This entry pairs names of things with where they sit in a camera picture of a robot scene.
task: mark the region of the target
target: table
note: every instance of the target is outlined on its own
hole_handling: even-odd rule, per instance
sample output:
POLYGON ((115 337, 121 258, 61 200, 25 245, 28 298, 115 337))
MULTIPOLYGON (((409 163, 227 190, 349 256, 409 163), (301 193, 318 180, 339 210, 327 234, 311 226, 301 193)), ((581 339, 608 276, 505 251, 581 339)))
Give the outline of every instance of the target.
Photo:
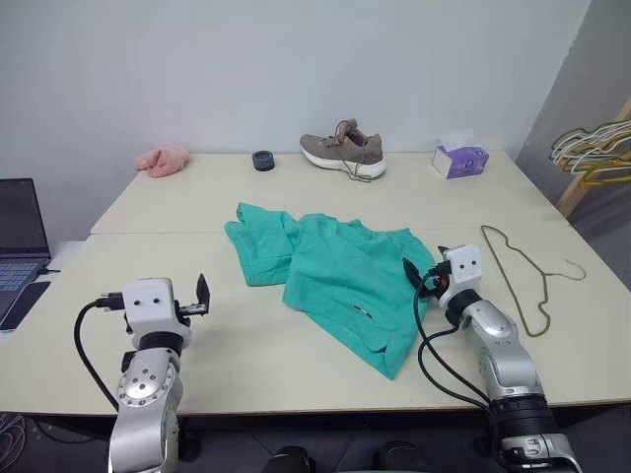
POLYGON ((239 202, 297 218, 360 219, 373 230, 567 225, 504 152, 490 153, 483 174, 448 180, 432 167, 433 156, 386 155, 386 173, 367 184, 316 168, 301 155, 276 156, 276 168, 267 172, 255 170, 249 155, 193 155, 165 178, 138 173, 92 233, 222 232, 239 202))
MULTIPOLYGON (((562 406, 629 399, 631 296, 626 288, 568 226, 515 225, 502 230, 545 269, 576 271, 564 262, 568 258, 588 273, 582 282, 553 278, 549 332, 536 339, 521 337, 550 403, 562 406)), ((519 320, 477 227, 412 232, 435 255, 438 244, 479 245, 484 265, 481 294, 519 320)), ((493 241, 536 326, 540 321, 533 309, 540 298, 537 273, 507 252, 498 239, 493 241)), ((283 305, 282 286, 248 287, 232 244, 216 232, 90 236, 9 343, 0 348, 4 360, 0 364, 0 410, 113 414, 75 352, 72 327, 77 312, 100 293, 117 291, 141 277, 169 276, 176 298, 192 302, 200 272, 211 289, 211 312, 193 319, 193 341, 182 353, 181 414, 463 407, 423 377, 415 352, 410 353, 396 380, 390 381, 305 314, 283 305)), ((438 308, 428 311, 426 327, 428 332, 447 327, 438 308)), ((83 333, 95 368, 107 385, 115 386, 122 354, 131 349, 122 312, 89 312, 83 333)), ((480 385, 476 362, 461 333, 436 345, 457 370, 480 385)), ((429 357, 428 366, 438 380, 460 390, 429 357)))

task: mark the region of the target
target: phone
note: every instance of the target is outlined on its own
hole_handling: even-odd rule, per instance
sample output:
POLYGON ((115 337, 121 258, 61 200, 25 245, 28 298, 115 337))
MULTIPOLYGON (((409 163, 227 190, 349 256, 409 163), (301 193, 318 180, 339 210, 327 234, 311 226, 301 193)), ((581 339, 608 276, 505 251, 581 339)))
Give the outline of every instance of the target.
POLYGON ((31 307, 35 305, 48 286, 50 286, 50 281, 26 284, 9 307, 9 310, 7 310, 2 322, 0 322, 0 331, 10 331, 18 328, 20 322, 27 316, 31 307))

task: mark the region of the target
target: floor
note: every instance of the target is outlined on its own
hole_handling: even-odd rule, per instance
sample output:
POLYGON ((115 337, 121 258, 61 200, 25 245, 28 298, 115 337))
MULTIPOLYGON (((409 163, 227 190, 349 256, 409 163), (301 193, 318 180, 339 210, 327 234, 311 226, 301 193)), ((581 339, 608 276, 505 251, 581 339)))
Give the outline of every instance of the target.
MULTIPOLYGON (((81 437, 44 425, 59 439, 81 437)), ((8 473, 74 473, 106 471, 107 444, 95 440, 82 444, 54 442, 28 420, 25 449, 8 473)), ((631 407, 621 406, 565 431, 585 473, 628 471, 631 464, 631 407)), ((500 472, 491 460, 481 458, 473 447, 479 432, 457 430, 396 431, 253 431, 201 434, 202 450, 191 463, 181 463, 180 473, 259 472, 281 446, 305 447, 316 460, 318 473, 370 468, 372 454, 386 441, 408 440, 421 447, 432 472, 500 472)), ((0 443, 0 457, 4 444, 0 443)))

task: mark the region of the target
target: gray sneaker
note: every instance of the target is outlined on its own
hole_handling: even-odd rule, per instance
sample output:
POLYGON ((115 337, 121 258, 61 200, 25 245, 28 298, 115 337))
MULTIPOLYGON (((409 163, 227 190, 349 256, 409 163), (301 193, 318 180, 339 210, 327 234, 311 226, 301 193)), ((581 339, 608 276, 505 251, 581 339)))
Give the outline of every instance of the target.
POLYGON ((381 136, 366 136, 354 118, 340 121, 334 136, 303 135, 300 147, 319 168, 343 170, 351 178, 371 180, 386 170, 381 136))

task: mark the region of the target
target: tissue box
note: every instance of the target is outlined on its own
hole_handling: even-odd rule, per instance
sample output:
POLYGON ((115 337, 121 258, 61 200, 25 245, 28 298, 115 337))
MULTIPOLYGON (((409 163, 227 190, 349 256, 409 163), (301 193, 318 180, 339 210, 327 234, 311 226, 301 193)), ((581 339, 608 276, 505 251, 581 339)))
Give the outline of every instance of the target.
POLYGON ((451 179, 482 173, 488 159, 489 154, 475 146, 465 146, 451 151, 439 146, 432 164, 444 178, 451 179))

